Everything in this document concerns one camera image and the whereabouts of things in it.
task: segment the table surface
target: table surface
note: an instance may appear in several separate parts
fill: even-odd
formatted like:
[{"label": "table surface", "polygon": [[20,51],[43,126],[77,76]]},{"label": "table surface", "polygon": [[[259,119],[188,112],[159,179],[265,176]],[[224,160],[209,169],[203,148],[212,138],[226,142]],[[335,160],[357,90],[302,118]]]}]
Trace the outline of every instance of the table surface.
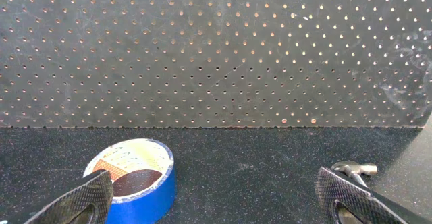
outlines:
[{"label": "table surface", "polygon": [[0,219],[79,179],[104,148],[154,138],[172,150],[178,195],[158,223],[320,223],[315,178],[372,162],[376,192],[432,219],[431,124],[415,128],[0,129]]}]

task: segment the tape roll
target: tape roll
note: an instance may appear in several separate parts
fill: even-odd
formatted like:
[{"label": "tape roll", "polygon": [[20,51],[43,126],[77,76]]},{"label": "tape roll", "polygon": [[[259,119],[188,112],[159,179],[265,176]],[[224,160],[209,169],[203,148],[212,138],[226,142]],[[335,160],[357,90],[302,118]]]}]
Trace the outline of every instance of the tape roll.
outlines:
[{"label": "tape roll", "polygon": [[154,223],[176,198],[174,157],[163,143],[133,139],[106,148],[87,165],[84,176],[110,171],[114,197],[107,224]]}]

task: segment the black countertop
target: black countertop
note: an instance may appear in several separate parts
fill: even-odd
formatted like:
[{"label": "black countertop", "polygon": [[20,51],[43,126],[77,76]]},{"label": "black countertop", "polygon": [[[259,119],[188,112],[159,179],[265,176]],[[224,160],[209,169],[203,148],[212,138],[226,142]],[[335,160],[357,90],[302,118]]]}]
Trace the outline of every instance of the black countertop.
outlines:
[{"label": "black countertop", "polygon": [[0,129],[0,220],[82,176],[104,148],[154,138],[178,195],[159,223],[320,223],[319,167],[376,163],[369,187],[432,219],[431,124],[414,128]]}]

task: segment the blue tape roll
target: blue tape roll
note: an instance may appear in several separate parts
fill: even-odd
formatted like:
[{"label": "blue tape roll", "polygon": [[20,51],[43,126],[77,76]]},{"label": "blue tape roll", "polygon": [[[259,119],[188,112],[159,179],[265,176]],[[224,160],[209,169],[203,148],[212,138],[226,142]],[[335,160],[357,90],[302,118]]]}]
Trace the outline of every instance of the blue tape roll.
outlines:
[{"label": "blue tape roll", "polygon": [[[119,224],[119,223],[154,223],[171,208],[176,198],[176,171],[174,168],[174,158],[170,149],[163,143],[156,140],[149,139],[134,139],[145,141],[143,144],[148,142],[149,144],[157,144],[161,148],[166,150],[167,156],[169,157],[170,163],[165,174],[163,174],[151,187],[144,191],[124,196],[114,197],[109,209],[106,224]],[[97,161],[106,157],[107,150],[115,152],[116,148],[124,150],[122,148],[124,142],[117,143],[110,148],[99,153],[89,164],[84,172],[84,175],[89,174],[95,170]],[[119,159],[126,159],[129,156],[125,156],[123,153]]]}]

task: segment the pegboard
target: pegboard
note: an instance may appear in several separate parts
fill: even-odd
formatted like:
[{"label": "pegboard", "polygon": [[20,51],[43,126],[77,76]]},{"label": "pegboard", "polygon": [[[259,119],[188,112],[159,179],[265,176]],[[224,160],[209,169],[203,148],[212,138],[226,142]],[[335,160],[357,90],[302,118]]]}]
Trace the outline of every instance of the pegboard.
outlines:
[{"label": "pegboard", "polygon": [[0,0],[1,126],[422,126],[431,0]]}]

